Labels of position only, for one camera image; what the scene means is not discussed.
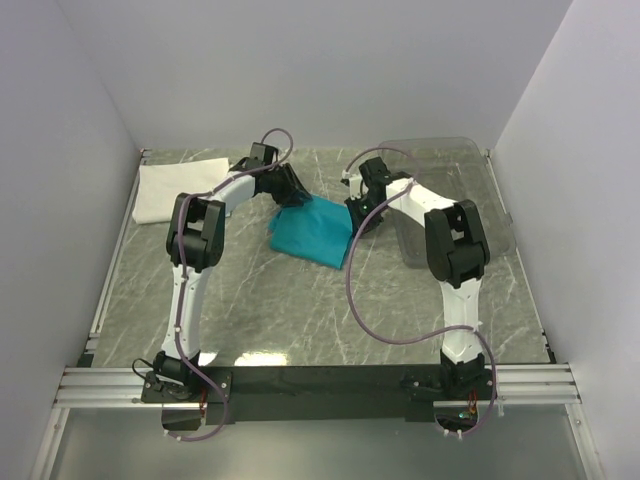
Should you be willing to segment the teal t shirt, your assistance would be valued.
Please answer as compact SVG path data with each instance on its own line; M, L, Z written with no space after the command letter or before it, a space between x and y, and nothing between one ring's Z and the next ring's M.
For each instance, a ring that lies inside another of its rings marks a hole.
M268 230L273 250L336 270L342 268L352 238L347 207L319 196L303 206L282 208Z

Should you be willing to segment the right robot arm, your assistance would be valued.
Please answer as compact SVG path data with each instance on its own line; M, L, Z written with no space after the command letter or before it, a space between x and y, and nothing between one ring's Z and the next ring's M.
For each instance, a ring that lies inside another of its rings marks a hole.
M351 268L357 242L380 224L383 211L389 208L422 227L427 266L440 285L444 327L440 330L443 342L437 389L449 398L460 399L483 380L489 381L486 350L479 337L479 294L490 251L476 204L443 197L406 172L390 171L379 157L361 164L357 174L345 169L341 182L349 187L345 205L353 227L346 260L346 294L358 324L383 343L416 342L385 339L374 333L364 324L353 298Z

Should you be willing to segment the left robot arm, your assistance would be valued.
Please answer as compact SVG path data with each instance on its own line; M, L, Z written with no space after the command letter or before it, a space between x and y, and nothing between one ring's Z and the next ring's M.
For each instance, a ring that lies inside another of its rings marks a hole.
M199 392L200 319L207 282L224 252L226 215L258 194L269 194L281 207L311 201L290 164L268 165L250 157L211 190L176 199L166 240L173 293L167 333L153 361L154 373L165 379L164 389L176 401L189 401Z

